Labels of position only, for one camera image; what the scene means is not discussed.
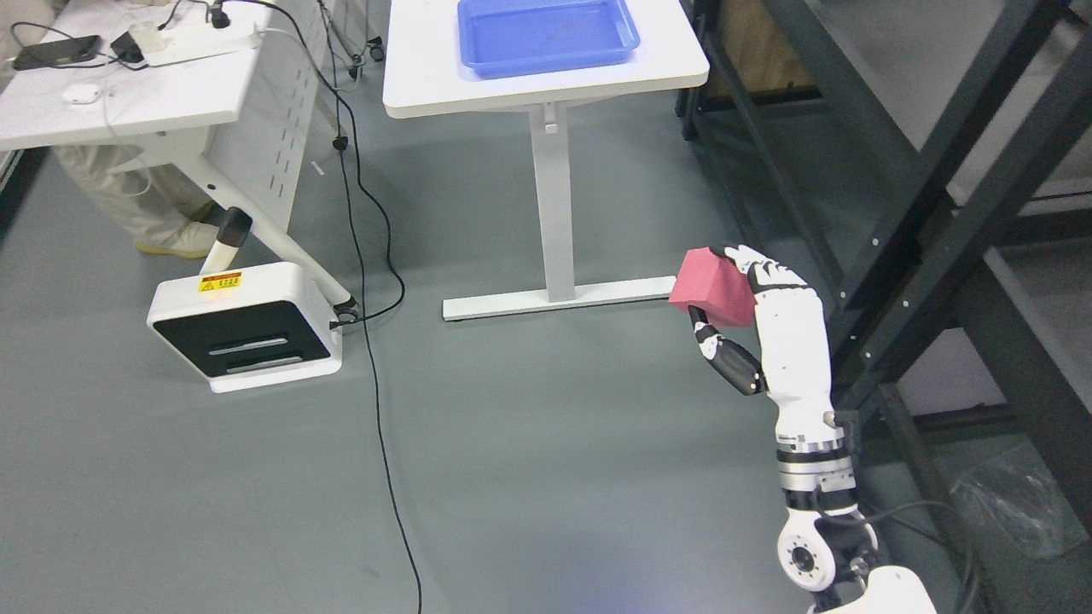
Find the white table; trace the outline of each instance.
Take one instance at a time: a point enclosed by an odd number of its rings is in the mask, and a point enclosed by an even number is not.
[[[276,3],[297,20],[317,60],[322,58],[325,35],[316,3]],[[169,12],[170,4],[72,0],[54,27],[73,36],[98,34],[108,52],[109,42],[131,24],[158,24]],[[292,31],[286,20],[258,4],[229,2],[225,12],[233,23]],[[183,2],[178,15],[171,27],[200,24],[204,7]],[[295,43],[276,33],[263,37],[254,49],[139,72],[118,66],[20,72],[0,96],[0,150],[138,145],[140,160],[119,169],[174,164],[222,206],[247,212],[251,233],[281,258],[304,267],[331,305],[349,302],[348,291],[286,233],[318,80]],[[49,33],[44,40],[57,38]],[[90,105],[70,105],[61,92],[72,83],[98,84],[103,95]]]
[[[458,0],[392,0],[383,105],[394,118],[523,110],[538,197],[546,288],[443,302],[444,320],[660,298],[674,276],[575,285],[568,109],[620,94],[695,87],[709,62],[678,0],[628,0],[641,38],[621,64],[478,79],[459,52]]]

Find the robotic hand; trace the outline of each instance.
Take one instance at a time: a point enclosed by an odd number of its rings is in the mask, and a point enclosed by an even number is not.
[[[744,394],[776,403],[778,467],[788,519],[778,539],[785,574],[815,598],[811,612],[936,614],[910,569],[880,566],[879,542],[857,510],[844,433],[833,421],[822,302],[799,275],[747,247],[710,248],[747,275],[755,294],[761,363],[690,307],[702,355]],[[857,582],[860,598],[842,605],[835,586]]]

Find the plastic bag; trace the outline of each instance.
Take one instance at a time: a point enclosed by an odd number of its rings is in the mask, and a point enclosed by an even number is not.
[[[1031,444],[968,470],[951,493],[970,524],[999,530],[1030,558],[1056,558],[1089,539]]]

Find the pink foam block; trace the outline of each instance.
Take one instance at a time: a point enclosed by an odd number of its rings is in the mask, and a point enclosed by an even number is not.
[[[755,294],[747,276],[705,247],[686,252],[667,302],[684,311],[689,305],[700,307],[719,327],[745,327],[755,319]]]

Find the warning label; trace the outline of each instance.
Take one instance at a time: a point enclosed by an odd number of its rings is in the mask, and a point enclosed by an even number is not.
[[[221,273],[218,275],[209,275],[207,278],[201,278],[201,283],[198,286],[198,292],[225,290],[229,287],[236,287],[241,283],[242,283],[242,271],[236,271],[234,273]]]

